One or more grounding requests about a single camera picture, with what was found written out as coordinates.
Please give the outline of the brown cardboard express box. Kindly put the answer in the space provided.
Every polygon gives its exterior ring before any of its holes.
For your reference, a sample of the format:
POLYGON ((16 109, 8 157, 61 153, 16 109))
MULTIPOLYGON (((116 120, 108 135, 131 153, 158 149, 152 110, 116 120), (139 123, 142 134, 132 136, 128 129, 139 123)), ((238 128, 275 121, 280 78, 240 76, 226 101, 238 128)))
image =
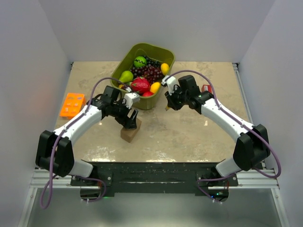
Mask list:
POLYGON ((138 131, 140 130, 142 121, 140 119, 136 119, 136 129, 126 129, 122 128, 120 131, 120 137, 128 143, 131 143, 138 131))

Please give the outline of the olive green plastic basin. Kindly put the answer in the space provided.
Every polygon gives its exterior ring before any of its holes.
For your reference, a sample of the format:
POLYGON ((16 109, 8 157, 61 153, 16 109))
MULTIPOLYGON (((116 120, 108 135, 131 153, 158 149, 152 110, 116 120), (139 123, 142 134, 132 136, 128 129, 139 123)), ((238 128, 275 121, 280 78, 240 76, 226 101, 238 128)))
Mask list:
POLYGON ((175 55, 170 50, 147 43, 136 44, 120 62, 111 80, 111 86, 124 96, 126 86, 137 93, 140 101, 133 107, 150 110, 160 97, 162 79, 170 73, 175 55))

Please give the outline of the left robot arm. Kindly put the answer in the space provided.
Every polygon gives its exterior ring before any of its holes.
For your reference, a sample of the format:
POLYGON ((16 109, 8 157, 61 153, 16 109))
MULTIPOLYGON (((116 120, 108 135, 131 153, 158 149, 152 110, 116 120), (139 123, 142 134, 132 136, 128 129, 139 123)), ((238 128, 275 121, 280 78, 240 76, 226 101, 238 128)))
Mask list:
POLYGON ((54 131, 45 130, 41 133, 36 165, 61 177, 81 176, 86 185, 94 185, 98 181, 97 172, 93 171, 92 164, 74 158, 73 145, 94 124, 108 116, 113 117, 127 130, 137 129, 138 110, 131 108, 139 100, 140 96, 135 92, 121 96, 119 89, 106 86, 102 94, 91 98, 65 125, 54 131))

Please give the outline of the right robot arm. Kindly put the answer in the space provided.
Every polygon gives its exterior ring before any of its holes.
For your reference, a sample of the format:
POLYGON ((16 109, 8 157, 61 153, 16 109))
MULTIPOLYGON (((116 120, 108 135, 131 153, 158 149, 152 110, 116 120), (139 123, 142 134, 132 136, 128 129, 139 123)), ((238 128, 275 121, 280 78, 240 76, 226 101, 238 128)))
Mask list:
POLYGON ((212 120, 235 141, 232 157, 219 162, 211 173, 213 184, 223 185, 229 175, 248 171, 270 155, 266 128, 261 124, 254 126, 225 109, 212 93, 200 90, 192 75, 179 79, 165 76, 161 84, 168 88, 165 97, 169 108, 176 111, 187 105, 212 120))

